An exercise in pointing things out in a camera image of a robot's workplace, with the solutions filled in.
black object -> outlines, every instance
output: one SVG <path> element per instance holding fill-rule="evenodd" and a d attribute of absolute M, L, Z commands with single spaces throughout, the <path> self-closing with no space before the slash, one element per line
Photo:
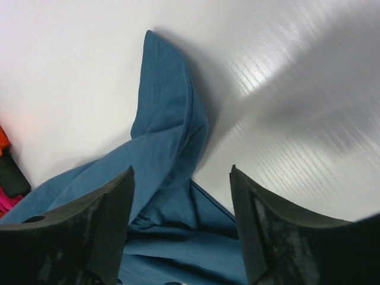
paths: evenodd
<path fill-rule="evenodd" d="M 12 159 L 9 148 L 0 156 L 0 186 L 10 198 L 30 192 L 30 184 Z"/>
<path fill-rule="evenodd" d="M 266 190 L 235 167 L 230 180 L 250 285 L 380 284 L 379 214 L 337 220 Z M 267 269 L 258 272 L 262 263 Z"/>
<path fill-rule="evenodd" d="M 57 209 L 0 225 L 1 284 L 115 285 L 133 196 L 129 168 Z"/>

red cloth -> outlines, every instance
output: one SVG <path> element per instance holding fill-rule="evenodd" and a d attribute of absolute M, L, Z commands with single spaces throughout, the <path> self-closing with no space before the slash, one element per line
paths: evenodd
<path fill-rule="evenodd" d="M 12 209 L 18 202 L 23 199 L 22 195 L 17 195 L 15 198 L 10 198 L 6 195 L 4 190 L 0 186 L 0 211 L 3 213 L 8 212 Z"/>

blue fabric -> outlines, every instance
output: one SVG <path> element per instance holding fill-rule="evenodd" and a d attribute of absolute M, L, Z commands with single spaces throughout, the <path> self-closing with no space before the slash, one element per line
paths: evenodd
<path fill-rule="evenodd" d="M 119 279 L 128 285 L 246 284 L 234 218 L 191 181 L 207 131 L 184 58 L 148 31 L 132 140 L 45 182 L 0 223 L 21 223 L 64 205 L 132 165 L 135 196 Z"/>

pink cloth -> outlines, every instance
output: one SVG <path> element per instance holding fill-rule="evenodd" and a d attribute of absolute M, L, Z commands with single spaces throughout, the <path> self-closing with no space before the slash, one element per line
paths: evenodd
<path fill-rule="evenodd" d="M 18 202 L 23 199 L 22 195 L 17 195 L 14 198 L 10 198 L 6 195 L 4 190 L 0 186 L 0 211 L 3 213 L 8 212 L 12 209 Z"/>

teal garment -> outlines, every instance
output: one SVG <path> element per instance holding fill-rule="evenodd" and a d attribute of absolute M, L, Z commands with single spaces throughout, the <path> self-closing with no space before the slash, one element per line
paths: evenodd
<path fill-rule="evenodd" d="M 132 140 L 45 182 L 0 223 L 89 193 L 131 165 L 135 196 L 119 279 L 127 285 L 247 284 L 235 219 L 191 181 L 208 132 L 182 55 L 148 31 Z"/>

